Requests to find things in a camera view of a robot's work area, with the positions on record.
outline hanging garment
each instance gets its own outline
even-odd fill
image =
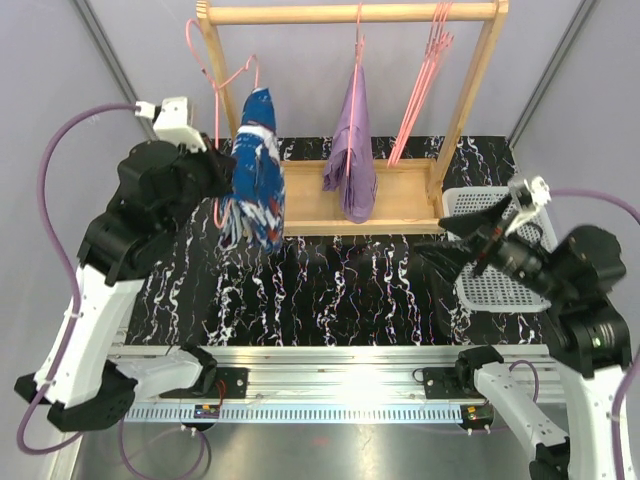
[[[233,193],[220,201],[230,213],[220,231],[223,249],[238,245],[243,237],[266,253],[282,246],[284,234],[284,169],[276,137],[271,95],[255,89],[244,104],[231,156],[237,160]]]
[[[323,189],[335,190],[340,187],[340,201],[345,216],[354,223],[363,223],[369,219],[373,211],[378,179],[373,167],[367,93],[364,83],[364,70],[361,66],[358,68],[356,75],[358,75],[358,79],[355,91],[353,132],[351,134],[350,172],[347,176],[349,120],[351,117],[355,75],[351,77],[349,82],[338,128],[333,136],[331,155],[324,168]]]

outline gray wall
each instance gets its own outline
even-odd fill
[[[62,123],[123,99],[67,1],[2,2],[0,40],[0,477],[43,478],[51,457],[29,458],[15,446],[26,404],[12,389],[17,376],[44,361],[70,288],[39,223],[36,171]],[[131,114],[112,113],[81,125],[60,144],[48,200],[53,224],[73,256],[87,223],[115,189],[116,163],[142,139]],[[34,447],[58,438],[42,418],[28,431]]]
[[[198,126],[211,132],[213,93],[192,59],[184,25],[194,0],[92,0],[124,69],[149,101],[188,95],[198,105]],[[218,6],[344,4],[345,0],[216,0]],[[367,3],[393,3],[370,0]],[[419,3],[403,0],[398,3]],[[503,33],[465,133],[508,135],[576,10],[579,0],[512,0]],[[363,65],[373,135],[395,135],[422,62],[430,24],[368,24]],[[454,46],[430,94],[414,135],[446,132],[480,23],[451,23]],[[272,90],[281,136],[333,135],[353,71],[353,25],[220,27],[229,69],[251,53],[261,60],[263,85]],[[206,58],[204,43],[194,31]],[[234,84],[238,105],[252,74]],[[221,132],[226,135],[226,121]]]
[[[580,33],[548,93],[515,147],[516,161],[543,175],[552,188],[603,190],[640,207],[640,3],[601,1]],[[556,199],[558,237],[577,224],[593,223],[618,236],[627,277],[611,298],[640,341],[640,229],[629,215],[597,201]],[[640,401],[636,380],[629,404]],[[640,417],[631,418],[636,466]]]

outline metal floor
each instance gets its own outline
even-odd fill
[[[563,407],[545,413],[567,429]],[[128,423],[125,444],[134,454],[167,424]],[[528,479],[524,451],[511,432],[452,435],[452,425],[243,425],[219,424],[207,432],[211,462],[193,479],[206,480],[413,480]],[[133,477],[119,464],[117,430],[85,436],[73,479]],[[171,479],[193,465],[199,442],[176,432],[135,455],[144,475]]]

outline red wire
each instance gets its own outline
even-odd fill
[[[216,387],[218,388],[218,394],[220,395],[220,403],[218,404],[218,412],[222,410],[222,403],[224,402],[224,396],[227,394],[227,384],[224,383],[224,380],[218,380],[216,382]]]

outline purple cloth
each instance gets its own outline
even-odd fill
[[[333,136],[331,155],[324,168],[323,190],[340,187],[342,211],[348,220],[363,223],[369,220],[376,200],[378,179],[373,168],[367,92],[364,70],[358,68],[356,101],[351,136],[351,169],[347,178],[347,148],[349,145],[349,120],[353,98],[353,76],[342,105],[338,128]]]

